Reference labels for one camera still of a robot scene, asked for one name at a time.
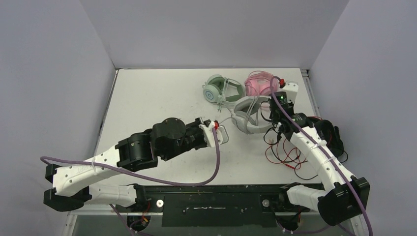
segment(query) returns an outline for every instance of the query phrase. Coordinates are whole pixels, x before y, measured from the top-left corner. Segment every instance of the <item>pink headphones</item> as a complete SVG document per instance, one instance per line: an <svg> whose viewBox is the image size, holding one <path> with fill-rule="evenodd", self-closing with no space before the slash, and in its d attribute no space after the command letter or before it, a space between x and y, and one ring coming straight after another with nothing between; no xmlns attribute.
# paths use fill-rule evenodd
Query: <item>pink headphones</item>
<svg viewBox="0 0 417 236"><path fill-rule="evenodd" d="M266 71L256 70L249 74L245 81L246 96L270 95L270 81L273 75ZM278 82L272 82L273 91L278 91Z"/></svg>

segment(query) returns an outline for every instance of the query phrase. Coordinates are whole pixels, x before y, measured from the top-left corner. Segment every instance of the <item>wall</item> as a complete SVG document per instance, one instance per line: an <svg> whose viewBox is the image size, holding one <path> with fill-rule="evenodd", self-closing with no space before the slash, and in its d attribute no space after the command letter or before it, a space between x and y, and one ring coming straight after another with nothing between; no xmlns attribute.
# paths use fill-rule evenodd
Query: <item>wall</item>
<svg viewBox="0 0 417 236"><path fill-rule="evenodd" d="M78 0L0 3L0 235L61 235L42 155L92 155L114 67Z"/></svg>
<svg viewBox="0 0 417 236"><path fill-rule="evenodd" d="M375 235L416 234L416 9L412 0L351 0L310 72L348 168L371 183Z"/></svg>
<svg viewBox="0 0 417 236"><path fill-rule="evenodd" d="M310 68L348 0L80 0L116 67Z"/></svg>

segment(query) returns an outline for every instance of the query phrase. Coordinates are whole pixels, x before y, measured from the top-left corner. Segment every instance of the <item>green headphones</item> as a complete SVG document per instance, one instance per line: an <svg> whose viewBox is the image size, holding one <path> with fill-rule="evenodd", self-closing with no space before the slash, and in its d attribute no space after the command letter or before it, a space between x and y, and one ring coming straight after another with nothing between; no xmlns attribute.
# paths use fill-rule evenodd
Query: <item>green headphones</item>
<svg viewBox="0 0 417 236"><path fill-rule="evenodd" d="M238 90L238 94L225 97L224 91L227 89L227 86L235 87ZM203 95L209 102L229 106L245 97L245 90L242 84L236 80L225 78L221 75L212 75L203 85Z"/></svg>

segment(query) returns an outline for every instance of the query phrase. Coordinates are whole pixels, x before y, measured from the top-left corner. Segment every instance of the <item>screw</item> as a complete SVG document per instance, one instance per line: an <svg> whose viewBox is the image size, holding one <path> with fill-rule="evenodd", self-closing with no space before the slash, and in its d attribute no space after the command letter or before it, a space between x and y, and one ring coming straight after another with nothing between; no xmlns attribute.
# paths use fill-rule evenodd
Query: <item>screw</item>
<svg viewBox="0 0 417 236"><path fill-rule="evenodd" d="M263 201L262 201L262 205L263 205L264 207L268 207L268 206L269 206L269 200L268 200L268 199L263 200Z"/></svg>
<svg viewBox="0 0 417 236"><path fill-rule="evenodd" d="M159 208L163 207L164 206L164 201L163 200L156 201L156 206L159 207Z"/></svg>

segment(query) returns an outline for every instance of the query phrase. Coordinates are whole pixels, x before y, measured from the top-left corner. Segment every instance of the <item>white table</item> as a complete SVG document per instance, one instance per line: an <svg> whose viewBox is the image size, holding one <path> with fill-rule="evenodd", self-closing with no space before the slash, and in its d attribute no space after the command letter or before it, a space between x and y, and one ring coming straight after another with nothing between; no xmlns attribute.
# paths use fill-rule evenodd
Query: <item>white table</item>
<svg viewBox="0 0 417 236"><path fill-rule="evenodd" d="M230 113L227 109L219 113L216 105L204 99L202 84L213 74L221 74L243 83L248 74L254 70L261 69L121 69L117 75L96 153L107 150L133 133L152 128L154 124L169 117L180 118L186 124L198 117L203 117L204 120L223 120L229 117ZM300 69L262 70L285 80L297 82L299 90L295 112L303 112L307 116L315 115ZM220 171L210 184L321 182L318 177L309 181L302 180L292 169L268 162L265 158L265 149L268 145L264 143L262 134L243 134L230 119L223 125L230 140L220 146ZM292 145L287 143L286 150L289 151ZM279 155L284 157L281 148ZM274 160L270 151L268 156L270 160ZM167 162L160 160L158 167L142 170L139 173L169 181L201 182L212 175L215 162L215 149L202 148L183 153ZM297 173L304 178L315 175L308 163L304 163ZM101 183L159 185L126 175L111 177Z"/></svg>

